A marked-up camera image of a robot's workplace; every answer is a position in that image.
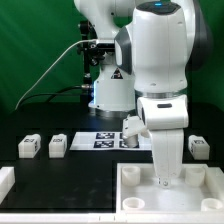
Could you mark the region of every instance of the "white cube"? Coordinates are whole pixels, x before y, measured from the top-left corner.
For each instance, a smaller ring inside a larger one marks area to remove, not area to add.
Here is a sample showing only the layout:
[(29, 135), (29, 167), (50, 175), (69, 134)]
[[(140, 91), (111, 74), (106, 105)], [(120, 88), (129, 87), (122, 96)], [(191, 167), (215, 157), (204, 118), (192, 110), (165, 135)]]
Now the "white cube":
[(27, 135), (19, 143), (19, 158), (34, 158), (41, 147), (41, 137), (38, 134)]
[(67, 149), (67, 136), (64, 134), (54, 135), (49, 143), (50, 158), (64, 158)]
[(209, 160), (210, 146), (203, 137), (191, 135), (189, 137), (188, 149), (195, 160)]

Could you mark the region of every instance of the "green backdrop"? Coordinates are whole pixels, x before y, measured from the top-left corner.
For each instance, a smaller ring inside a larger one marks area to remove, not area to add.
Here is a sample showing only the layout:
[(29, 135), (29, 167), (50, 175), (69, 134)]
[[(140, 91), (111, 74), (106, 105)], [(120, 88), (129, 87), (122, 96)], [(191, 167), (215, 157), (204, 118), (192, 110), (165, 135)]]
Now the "green backdrop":
[[(188, 74), (191, 97), (224, 110), (224, 1), (200, 3), (214, 36), (214, 51), (200, 71)], [(73, 0), (0, 0), (0, 120), (58, 56), (80, 40), (81, 19)], [(82, 57), (73, 50), (32, 94), (81, 84), (82, 74)]]

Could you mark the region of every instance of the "white block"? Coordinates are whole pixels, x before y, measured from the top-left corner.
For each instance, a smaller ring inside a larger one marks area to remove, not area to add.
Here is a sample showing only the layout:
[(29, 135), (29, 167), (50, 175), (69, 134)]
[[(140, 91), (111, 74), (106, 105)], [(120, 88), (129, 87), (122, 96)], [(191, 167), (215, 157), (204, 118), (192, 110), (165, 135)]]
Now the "white block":
[(195, 160), (209, 160), (210, 146), (203, 137), (191, 135), (188, 139), (188, 149)]
[(41, 137), (38, 134), (27, 135), (19, 143), (19, 158), (34, 158), (41, 147)]
[(15, 183), (14, 167), (3, 167), (0, 170), (0, 204)]
[(67, 149), (67, 136), (64, 134), (54, 135), (49, 143), (49, 157), (63, 158)]

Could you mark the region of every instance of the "black table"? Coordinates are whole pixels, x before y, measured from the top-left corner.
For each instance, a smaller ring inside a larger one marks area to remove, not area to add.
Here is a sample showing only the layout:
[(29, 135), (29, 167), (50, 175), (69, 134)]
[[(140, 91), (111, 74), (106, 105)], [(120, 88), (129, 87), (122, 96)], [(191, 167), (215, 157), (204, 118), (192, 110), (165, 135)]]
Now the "black table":
[[(224, 168), (224, 113), (210, 104), (192, 104), (189, 116), (183, 162)], [(117, 163), (152, 163), (151, 153), (69, 151), (69, 146), (77, 131), (121, 130), (121, 119), (90, 115), (78, 103), (34, 103), (13, 112), (0, 125), (0, 167), (15, 167), (16, 184), (0, 212), (115, 212)], [(34, 159), (19, 159), (18, 143), (35, 133), (42, 138), (40, 151)], [(48, 144), (61, 133), (68, 137), (65, 158), (50, 159)], [(204, 136), (210, 144), (209, 161), (193, 160), (187, 149), (191, 134)]]

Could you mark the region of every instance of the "blue light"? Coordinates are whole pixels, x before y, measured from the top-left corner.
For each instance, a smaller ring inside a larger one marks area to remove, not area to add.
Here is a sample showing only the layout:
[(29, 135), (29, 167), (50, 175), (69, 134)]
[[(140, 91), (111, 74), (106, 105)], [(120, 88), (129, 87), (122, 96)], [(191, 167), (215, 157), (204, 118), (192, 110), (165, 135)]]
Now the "blue light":
[(157, 3), (155, 3), (155, 6), (162, 6), (162, 3), (161, 2), (157, 2)]

